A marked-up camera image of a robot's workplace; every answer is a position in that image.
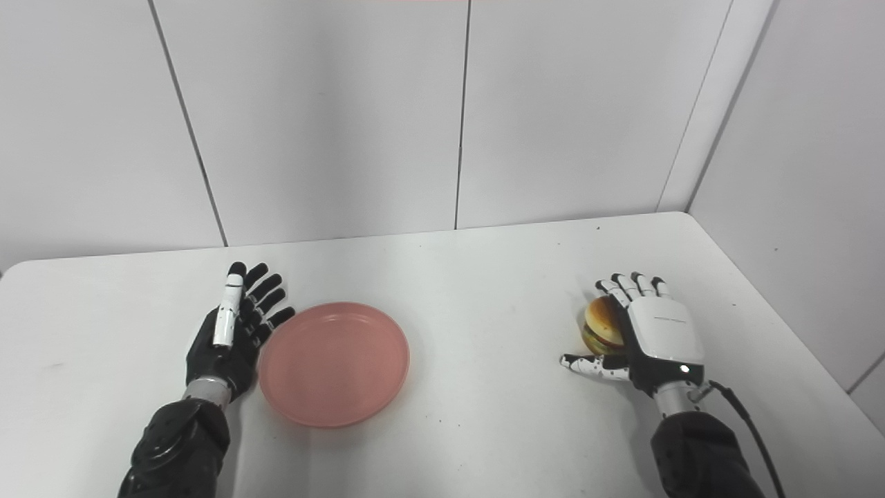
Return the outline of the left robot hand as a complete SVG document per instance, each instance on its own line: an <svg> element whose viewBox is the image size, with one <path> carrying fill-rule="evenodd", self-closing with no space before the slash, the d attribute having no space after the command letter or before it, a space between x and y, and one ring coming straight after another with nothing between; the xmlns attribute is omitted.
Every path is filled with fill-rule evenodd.
<svg viewBox="0 0 885 498"><path fill-rule="evenodd" d="M219 303L205 316L186 356L184 399L209 401L224 409L249 391L257 359L271 335L296 315L283 278L266 264L231 265Z"/></svg>

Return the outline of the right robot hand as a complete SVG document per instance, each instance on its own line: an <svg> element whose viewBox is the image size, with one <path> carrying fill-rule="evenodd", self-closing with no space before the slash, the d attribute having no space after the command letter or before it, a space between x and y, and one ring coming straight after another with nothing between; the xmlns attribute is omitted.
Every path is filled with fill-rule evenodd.
<svg viewBox="0 0 885 498"><path fill-rule="evenodd" d="M669 385L698 388L705 381L705 353L689 309L674 299L658 275L614 273L598 280L604 328L619 341L601 338L608 352L560 356L576 374L629 382L654 397Z"/></svg>

